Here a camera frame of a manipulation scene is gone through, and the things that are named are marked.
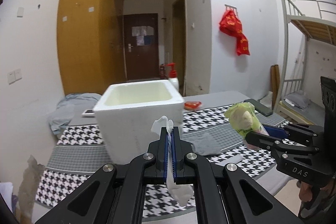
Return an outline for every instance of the red pump cap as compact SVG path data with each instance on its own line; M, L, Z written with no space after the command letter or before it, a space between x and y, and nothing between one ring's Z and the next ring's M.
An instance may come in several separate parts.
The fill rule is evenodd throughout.
M169 78L176 78L177 77L177 72L174 69L175 63L170 63L166 65L167 67L171 67L171 71L169 72Z

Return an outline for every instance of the wooden wardrobe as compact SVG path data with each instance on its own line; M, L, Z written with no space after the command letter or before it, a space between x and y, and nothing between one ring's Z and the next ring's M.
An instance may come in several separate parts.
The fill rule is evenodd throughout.
M57 46L64 93L103 94L124 82L123 0L59 0Z

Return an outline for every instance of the styrofoam box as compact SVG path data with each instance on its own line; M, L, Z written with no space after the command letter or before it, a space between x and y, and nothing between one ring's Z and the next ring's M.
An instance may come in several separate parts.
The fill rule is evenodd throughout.
M114 164L128 164L159 140L151 132L162 116L181 128L184 100L168 80L111 85L94 107L106 150Z

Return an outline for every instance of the bunk bed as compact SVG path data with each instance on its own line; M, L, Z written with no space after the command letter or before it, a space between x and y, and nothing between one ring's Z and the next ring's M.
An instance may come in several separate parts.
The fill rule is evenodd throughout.
M285 45L283 55L283 69L280 78L280 86L277 94L277 99L274 105L275 112L283 112L293 120L306 123L316 124L324 126L324 114L325 110L320 105L311 102L311 104L302 111L296 106L291 106L283 99L290 93L302 90L303 82L305 80L305 71L307 66L307 48L310 39L322 41L336 46L336 23L323 19L322 13L335 12L321 9L321 3L331 4L336 7L335 3L331 3L323 0L281 0L283 8L283 19L285 29ZM320 18L308 17L303 14L298 7L294 4L294 1L314 1L317 3L317 7L320 13ZM288 63L288 43L289 43L289 24L296 26L305 35L305 53L303 61L302 77L299 79L285 79L287 63Z

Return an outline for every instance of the door handle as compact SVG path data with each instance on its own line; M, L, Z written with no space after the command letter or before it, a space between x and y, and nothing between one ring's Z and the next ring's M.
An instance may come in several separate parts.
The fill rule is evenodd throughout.
M131 44L129 43L128 44L128 52L132 52L132 48L133 48L134 46L131 46Z

